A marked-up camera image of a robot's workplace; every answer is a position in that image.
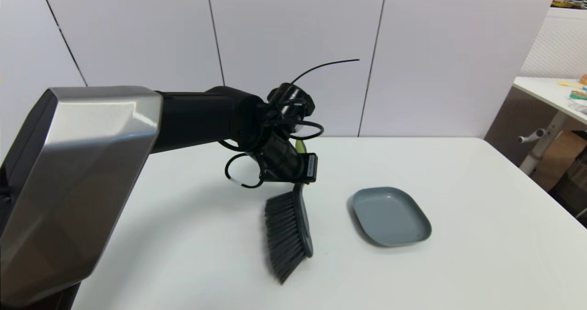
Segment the panel seam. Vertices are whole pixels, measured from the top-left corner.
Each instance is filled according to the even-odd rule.
[[[365,99],[363,100],[363,110],[361,111],[361,121],[359,122],[359,131],[357,137],[361,136],[361,127],[363,126],[363,116],[365,115],[365,105],[367,105],[367,93],[369,93],[369,83],[371,82],[371,73],[373,72],[373,62],[375,61],[375,49],[377,49],[377,41],[379,40],[379,30],[381,29],[381,20],[383,19],[383,9],[385,7],[385,0],[381,3],[381,12],[379,14],[379,23],[377,24],[377,34],[375,35],[375,45],[373,45],[373,55],[371,56],[371,67],[369,68],[369,76],[367,77],[367,88],[365,89]]]
[[[222,75],[222,85],[226,86],[226,82],[224,82],[224,70],[222,69],[222,60],[220,59],[220,45],[218,45],[218,36],[216,35],[216,23],[214,22],[214,13],[212,13],[212,0],[208,0],[208,5],[210,7],[210,17],[212,18],[214,40],[216,41],[216,53],[218,53],[218,64],[220,64],[220,75]]]
[[[75,60],[75,57],[73,56],[71,48],[69,47],[69,44],[67,44],[67,40],[65,39],[65,36],[63,35],[63,31],[61,31],[61,27],[59,26],[59,22],[57,22],[57,18],[55,17],[55,13],[53,13],[53,9],[51,8],[51,4],[49,3],[49,0],[45,0],[45,1],[47,3],[47,6],[49,7],[49,11],[51,12],[51,15],[53,16],[53,20],[55,21],[55,24],[57,25],[57,29],[59,29],[59,33],[61,34],[61,38],[63,38],[63,42],[65,43],[65,47],[67,47],[67,51],[69,51],[69,55],[71,56],[73,63],[75,64],[75,67],[78,69],[79,76],[81,76],[83,83],[86,86],[88,86],[88,82],[86,82],[86,78],[83,76],[82,70],[80,70],[79,64]]]

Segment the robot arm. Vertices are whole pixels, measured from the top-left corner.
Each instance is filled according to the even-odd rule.
[[[149,153],[220,141],[259,163],[260,183],[315,181],[316,155],[288,140],[314,125],[312,99],[283,83],[268,100],[224,86],[47,90],[0,168],[0,304],[28,306],[90,275]]]

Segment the gray tray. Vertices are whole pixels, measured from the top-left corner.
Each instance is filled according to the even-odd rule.
[[[428,239],[432,226],[414,199],[393,187],[361,189],[353,208],[363,231],[375,243],[400,246]]]

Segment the white desk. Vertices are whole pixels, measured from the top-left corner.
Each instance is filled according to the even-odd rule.
[[[524,159],[524,162],[520,165],[520,169],[527,175],[533,172],[538,162],[543,158],[544,153],[556,139],[568,117],[587,124],[587,114],[570,109],[567,105],[571,90],[576,89],[560,86],[557,84],[558,82],[578,83],[578,80],[567,78],[516,77],[514,81],[514,87],[516,89],[520,89],[558,110],[547,128],[547,135],[537,142],[532,151],[528,153],[526,159]]]
[[[307,146],[319,155],[304,189],[314,257],[285,285],[266,266],[262,210],[292,185],[238,187],[223,174],[233,153],[208,144],[151,155],[73,309],[585,309],[587,230],[484,141]],[[363,240],[348,200],[377,186],[412,195],[432,236]]]

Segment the label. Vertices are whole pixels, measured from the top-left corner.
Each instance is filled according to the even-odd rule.
[[[308,177],[314,177],[314,169],[316,166],[316,155],[310,155],[308,158]]]

